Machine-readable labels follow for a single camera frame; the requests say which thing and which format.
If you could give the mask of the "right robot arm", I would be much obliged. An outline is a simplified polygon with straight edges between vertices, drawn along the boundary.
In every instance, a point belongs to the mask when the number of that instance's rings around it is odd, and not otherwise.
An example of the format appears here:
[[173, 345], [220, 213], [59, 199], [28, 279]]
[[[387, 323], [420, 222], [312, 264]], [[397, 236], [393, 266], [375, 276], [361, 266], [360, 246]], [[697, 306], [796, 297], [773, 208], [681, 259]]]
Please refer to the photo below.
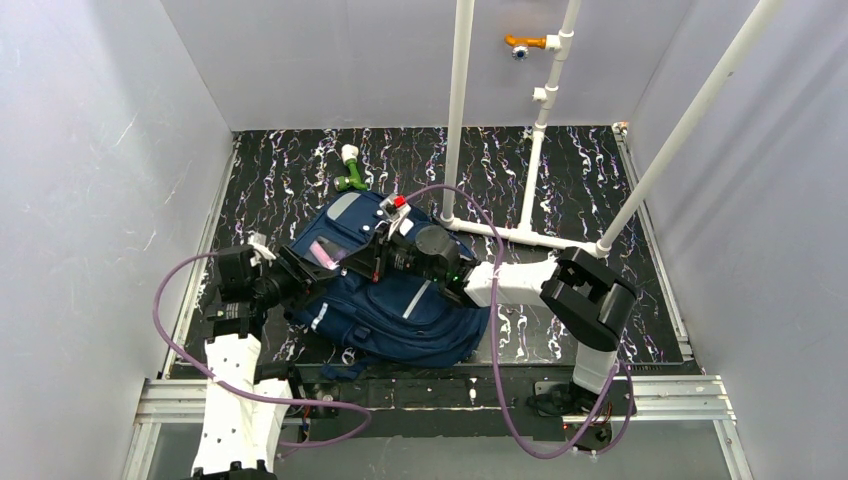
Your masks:
[[567, 247], [554, 259], [499, 265], [468, 256], [461, 247], [441, 226], [426, 226], [412, 238], [380, 226], [340, 265], [375, 283], [390, 271], [420, 277], [464, 307], [544, 306], [578, 343], [572, 385], [600, 394], [614, 373], [637, 300], [635, 287], [579, 247]]

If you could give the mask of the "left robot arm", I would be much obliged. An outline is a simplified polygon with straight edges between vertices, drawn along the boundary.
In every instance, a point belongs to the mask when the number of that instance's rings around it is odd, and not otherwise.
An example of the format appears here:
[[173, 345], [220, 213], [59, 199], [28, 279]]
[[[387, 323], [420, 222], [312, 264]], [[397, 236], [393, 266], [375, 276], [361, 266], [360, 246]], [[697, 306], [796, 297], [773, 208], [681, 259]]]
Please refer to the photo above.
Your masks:
[[325, 290], [338, 260], [314, 245], [301, 256], [248, 243], [222, 250], [216, 260], [221, 299], [205, 313], [206, 366], [203, 427], [191, 468], [194, 479], [272, 479], [284, 419], [303, 397], [297, 369], [259, 361], [270, 309], [298, 308]]

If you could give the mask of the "pink highlighter pen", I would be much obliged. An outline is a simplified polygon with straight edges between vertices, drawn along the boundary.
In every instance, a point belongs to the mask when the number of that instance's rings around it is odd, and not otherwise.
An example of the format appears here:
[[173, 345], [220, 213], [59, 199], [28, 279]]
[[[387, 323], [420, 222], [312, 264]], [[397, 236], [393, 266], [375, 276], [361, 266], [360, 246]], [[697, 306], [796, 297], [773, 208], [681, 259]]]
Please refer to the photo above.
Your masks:
[[328, 270], [335, 270], [347, 256], [347, 251], [331, 241], [315, 240], [309, 247], [318, 264]]

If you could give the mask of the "navy blue student backpack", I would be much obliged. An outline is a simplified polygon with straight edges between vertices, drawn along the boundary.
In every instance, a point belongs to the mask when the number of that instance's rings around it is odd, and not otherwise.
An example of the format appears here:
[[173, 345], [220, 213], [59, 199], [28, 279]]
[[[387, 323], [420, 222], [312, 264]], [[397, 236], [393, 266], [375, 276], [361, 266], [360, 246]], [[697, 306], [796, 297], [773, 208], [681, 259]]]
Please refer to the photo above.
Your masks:
[[[331, 241], [347, 254], [367, 243], [381, 222], [379, 203], [386, 196], [347, 191], [323, 207], [291, 243], [306, 256], [315, 240]], [[440, 226], [411, 207], [396, 232], [412, 238], [422, 228]], [[430, 281], [390, 271], [382, 281], [338, 267], [325, 293], [289, 311], [292, 325], [309, 330], [336, 347], [352, 348], [360, 359], [347, 368], [325, 365], [330, 379], [353, 380], [375, 363], [418, 368], [448, 368], [471, 356], [489, 323], [491, 307], [464, 307], [443, 296]]]

